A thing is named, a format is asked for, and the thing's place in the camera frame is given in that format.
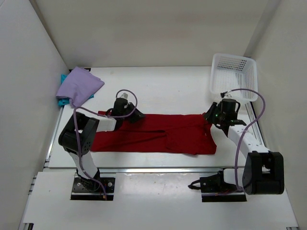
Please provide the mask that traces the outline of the red t shirt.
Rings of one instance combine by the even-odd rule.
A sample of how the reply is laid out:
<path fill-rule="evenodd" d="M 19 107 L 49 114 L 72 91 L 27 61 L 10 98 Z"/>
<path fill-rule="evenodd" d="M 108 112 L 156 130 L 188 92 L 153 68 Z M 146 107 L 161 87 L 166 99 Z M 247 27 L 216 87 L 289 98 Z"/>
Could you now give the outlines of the red t shirt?
<path fill-rule="evenodd" d="M 116 131 L 96 133 L 91 151 L 214 155 L 211 126 L 201 114 L 147 114 L 135 123 L 125 120 Z"/>

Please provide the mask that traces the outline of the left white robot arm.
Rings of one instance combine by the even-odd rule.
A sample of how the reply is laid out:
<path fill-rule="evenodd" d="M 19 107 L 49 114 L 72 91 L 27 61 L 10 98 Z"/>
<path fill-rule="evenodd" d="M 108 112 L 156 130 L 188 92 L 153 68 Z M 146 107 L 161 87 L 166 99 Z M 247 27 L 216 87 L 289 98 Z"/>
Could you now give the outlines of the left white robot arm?
<path fill-rule="evenodd" d="M 58 142 L 72 157 L 81 184 L 90 192 L 104 192 L 100 171 L 95 166 L 90 148 L 97 132 L 112 132 L 122 127 L 124 121 L 135 123 L 145 118 L 136 106 L 125 98 L 117 98 L 113 108 L 99 118 L 88 117 L 74 111 L 62 130 Z"/>

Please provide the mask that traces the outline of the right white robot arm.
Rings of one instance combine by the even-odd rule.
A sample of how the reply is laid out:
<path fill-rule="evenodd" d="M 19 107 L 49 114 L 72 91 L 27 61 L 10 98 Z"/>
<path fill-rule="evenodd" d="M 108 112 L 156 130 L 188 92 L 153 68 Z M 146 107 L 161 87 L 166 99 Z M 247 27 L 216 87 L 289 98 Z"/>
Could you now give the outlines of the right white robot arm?
<path fill-rule="evenodd" d="M 246 159 L 243 170 L 235 162 L 237 191 L 248 195 L 280 195 L 284 192 L 284 161 L 280 152 L 270 151 L 249 133 L 248 124 L 238 119 L 240 103 L 234 99 L 213 102 L 203 114 L 204 119 L 222 130 L 236 145 L 235 160 L 242 153 Z"/>

